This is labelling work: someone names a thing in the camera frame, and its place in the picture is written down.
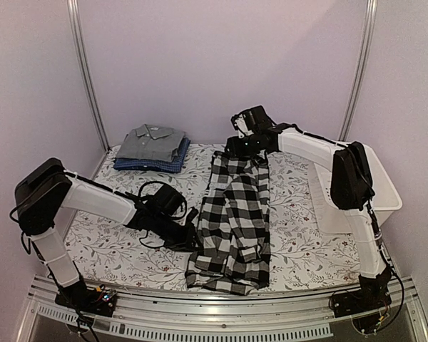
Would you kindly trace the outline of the black white checkered shirt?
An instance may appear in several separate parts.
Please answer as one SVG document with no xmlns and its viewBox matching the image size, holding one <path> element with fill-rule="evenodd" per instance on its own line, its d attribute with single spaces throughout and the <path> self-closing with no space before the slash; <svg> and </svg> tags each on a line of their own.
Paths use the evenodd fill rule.
<svg viewBox="0 0 428 342">
<path fill-rule="evenodd" d="M 270 284 L 270 171 L 261 157 L 213 153 L 188 288 L 245 296 Z"/>
</svg>

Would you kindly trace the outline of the blue checkered shirt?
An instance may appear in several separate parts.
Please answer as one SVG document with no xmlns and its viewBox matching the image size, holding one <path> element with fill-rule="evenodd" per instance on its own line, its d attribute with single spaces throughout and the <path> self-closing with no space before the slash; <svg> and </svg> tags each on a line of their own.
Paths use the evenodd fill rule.
<svg viewBox="0 0 428 342">
<path fill-rule="evenodd" d="M 179 173 L 183 168 L 190 143 L 190 139 L 183 138 L 178 148 L 178 154 L 170 162 L 162 160 L 116 158 L 114 160 L 113 169 L 117 171 L 139 170 L 166 172 L 170 174 Z"/>
</svg>

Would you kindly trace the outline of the grey polo shirt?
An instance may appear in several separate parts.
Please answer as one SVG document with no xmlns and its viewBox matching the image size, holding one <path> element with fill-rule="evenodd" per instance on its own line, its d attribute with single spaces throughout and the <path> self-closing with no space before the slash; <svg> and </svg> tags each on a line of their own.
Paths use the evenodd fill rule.
<svg viewBox="0 0 428 342">
<path fill-rule="evenodd" d="M 116 157 L 171 162 L 185 136 L 182 130 L 143 124 L 127 134 Z"/>
</svg>

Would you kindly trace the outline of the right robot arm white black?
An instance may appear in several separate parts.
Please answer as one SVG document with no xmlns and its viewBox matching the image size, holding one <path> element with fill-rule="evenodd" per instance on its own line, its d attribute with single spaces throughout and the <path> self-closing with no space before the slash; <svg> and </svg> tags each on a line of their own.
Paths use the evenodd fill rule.
<svg viewBox="0 0 428 342">
<path fill-rule="evenodd" d="M 329 171 L 330 198 L 346 217 L 360 258 L 360 290 L 355 294 L 355 305 L 369 311 L 385 300 L 392 269 L 382 253 L 382 232 L 372 208 L 372 172 L 362 143 L 335 142 L 305 132 L 296 124 L 281 123 L 232 136 L 225 150 L 235 157 L 288 152 Z"/>
</svg>

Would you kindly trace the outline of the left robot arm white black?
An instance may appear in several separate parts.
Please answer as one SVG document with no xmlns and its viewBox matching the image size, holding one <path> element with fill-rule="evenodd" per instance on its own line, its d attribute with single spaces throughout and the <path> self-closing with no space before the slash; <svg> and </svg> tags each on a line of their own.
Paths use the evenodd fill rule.
<svg viewBox="0 0 428 342">
<path fill-rule="evenodd" d="M 84 288 L 81 272 L 68 255 L 55 218 L 60 209 L 74 209 L 104 217 L 124 227 L 152 232 L 166 249 L 193 252 L 199 246 L 193 220 L 198 210 L 169 184 L 158 181 L 151 195 L 140 187 L 137 194 L 119 192 L 68 171 L 50 158 L 24 178 L 14 190 L 15 207 L 10 219 L 36 248 L 41 261 L 76 309 L 86 309 L 92 295 Z"/>
</svg>

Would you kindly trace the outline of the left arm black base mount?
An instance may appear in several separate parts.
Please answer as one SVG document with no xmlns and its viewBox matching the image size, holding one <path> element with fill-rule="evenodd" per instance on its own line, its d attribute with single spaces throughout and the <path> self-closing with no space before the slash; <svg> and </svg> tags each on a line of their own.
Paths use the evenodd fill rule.
<svg viewBox="0 0 428 342">
<path fill-rule="evenodd" d="M 112 317 L 116 309 L 117 291 L 106 289 L 104 285 L 95 288 L 79 281 L 67 287 L 60 287 L 55 303 L 81 313 Z"/>
</svg>

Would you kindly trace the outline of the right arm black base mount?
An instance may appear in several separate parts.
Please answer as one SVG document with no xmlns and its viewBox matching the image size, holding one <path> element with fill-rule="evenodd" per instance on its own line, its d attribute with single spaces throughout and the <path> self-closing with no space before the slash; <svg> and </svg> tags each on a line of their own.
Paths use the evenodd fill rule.
<svg viewBox="0 0 428 342">
<path fill-rule="evenodd" d="M 385 309 L 388 312 L 391 303 L 388 286 L 385 286 L 378 290 L 365 288 L 335 291 L 329 298 L 328 306 L 335 317 L 339 318 L 376 309 Z"/>
</svg>

